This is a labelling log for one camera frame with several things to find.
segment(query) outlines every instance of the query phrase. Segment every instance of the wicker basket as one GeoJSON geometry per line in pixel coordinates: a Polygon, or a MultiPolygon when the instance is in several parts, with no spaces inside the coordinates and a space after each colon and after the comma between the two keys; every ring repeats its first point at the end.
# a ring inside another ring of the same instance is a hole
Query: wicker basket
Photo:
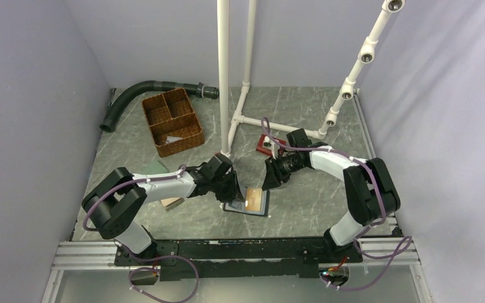
{"type": "Polygon", "coordinates": [[[201,124],[187,92],[176,88],[142,100],[142,108],[160,157],[166,157],[205,142],[201,124]],[[167,137],[181,138],[167,143],[167,137]]]}

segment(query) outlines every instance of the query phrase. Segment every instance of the black hose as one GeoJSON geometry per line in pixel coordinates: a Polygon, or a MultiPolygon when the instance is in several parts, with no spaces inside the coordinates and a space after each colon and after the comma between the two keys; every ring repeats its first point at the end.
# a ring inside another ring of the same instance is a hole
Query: black hose
{"type": "Polygon", "coordinates": [[[194,95],[198,98],[216,99],[219,97],[219,90],[216,87],[205,86],[202,82],[198,85],[188,83],[176,83],[168,81],[144,81],[137,83],[126,89],[117,99],[112,103],[107,110],[103,122],[99,125],[102,131],[113,133],[116,130],[116,124],[124,109],[129,103],[138,95],[145,92],[167,92],[175,88],[183,87],[188,95],[194,95]]]}

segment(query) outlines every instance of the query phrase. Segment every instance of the gray marble floor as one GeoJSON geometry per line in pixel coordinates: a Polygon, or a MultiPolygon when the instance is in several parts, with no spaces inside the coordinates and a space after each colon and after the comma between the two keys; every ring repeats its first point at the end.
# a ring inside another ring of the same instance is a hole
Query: gray marble floor
{"type": "MultiPolygon", "coordinates": [[[[87,193],[109,172],[125,166],[139,172],[152,160],[160,160],[169,170],[181,163],[199,165],[220,151],[219,101],[192,97],[193,107],[205,133],[205,144],[159,158],[141,108],[141,100],[158,93],[137,97],[125,110],[115,133],[103,133],[99,141],[87,193]]],[[[243,114],[271,122],[317,129],[335,100],[338,88],[316,87],[252,87],[243,114]]],[[[229,105],[233,113],[240,88],[230,89],[229,105]]],[[[274,131],[279,138],[285,133],[274,131]]],[[[261,135],[258,126],[242,124],[235,135],[231,159],[239,181],[260,187],[265,177],[266,156],[255,151],[261,135]]],[[[353,102],[341,108],[337,125],[330,128],[324,140],[334,148],[355,157],[368,158],[362,127],[353,102]]],[[[304,169],[293,174],[289,183],[270,195],[269,218],[224,212],[212,193],[187,199],[166,212],[160,203],[142,207],[136,221],[144,225],[156,239],[204,239],[241,237],[294,237],[322,235],[347,211],[343,183],[326,173],[304,169]]],[[[74,241],[101,240],[98,233],[86,232],[81,223],[85,212],[80,210],[73,235],[74,241]]],[[[373,235],[389,235],[387,225],[370,231],[373,235]]]]}

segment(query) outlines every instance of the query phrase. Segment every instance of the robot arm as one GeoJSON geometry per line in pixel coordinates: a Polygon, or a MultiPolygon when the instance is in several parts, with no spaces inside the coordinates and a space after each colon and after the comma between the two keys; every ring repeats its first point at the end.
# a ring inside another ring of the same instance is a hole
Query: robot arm
{"type": "Polygon", "coordinates": [[[368,173],[359,164],[328,152],[332,148],[326,143],[313,144],[303,129],[287,134],[287,140],[291,147],[319,150],[290,151],[268,158],[265,161],[263,190],[281,186],[289,180],[293,172],[305,167],[322,170],[345,182],[349,211],[324,234],[325,242],[332,251],[341,250],[350,244],[369,224],[381,218],[378,199],[373,189],[375,186],[380,190],[387,214],[400,208],[400,199],[382,159],[357,159],[371,169],[377,183],[371,184],[368,173]]]}
{"type": "Polygon", "coordinates": [[[153,242],[149,233],[133,221],[142,205],[166,198],[201,196],[210,191],[221,202],[240,199],[242,193],[232,166],[226,156],[218,154],[200,166],[185,167],[168,174],[131,174],[126,168],[119,167],[85,197],[82,207],[89,212],[114,187],[130,183],[115,192],[120,195],[119,199],[111,194],[98,203],[90,220],[103,239],[116,239],[133,253],[140,254],[153,242]]]}

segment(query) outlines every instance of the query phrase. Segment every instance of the white wall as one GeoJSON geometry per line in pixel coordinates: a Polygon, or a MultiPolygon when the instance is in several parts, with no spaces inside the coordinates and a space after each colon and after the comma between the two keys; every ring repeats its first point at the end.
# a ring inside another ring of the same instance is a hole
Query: white wall
{"type": "Polygon", "coordinates": [[[42,299],[108,98],[62,1],[0,0],[0,303],[42,299]]]}
{"type": "MultiPolygon", "coordinates": [[[[216,1],[66,2],[112,86],[143,80],[218,85],[216,1]]],[[[380,6],[374,0],[258,1],[252,85],[341,85],[380,6]]],[[[230,85],[241,85],[248,0],[231,1],[230,9],[230,85]]]]}
{"type": "Polygon", "coordinates": [[[485,1],[408,1],[361,91],[435,302],[485,302],[485,1]]]}

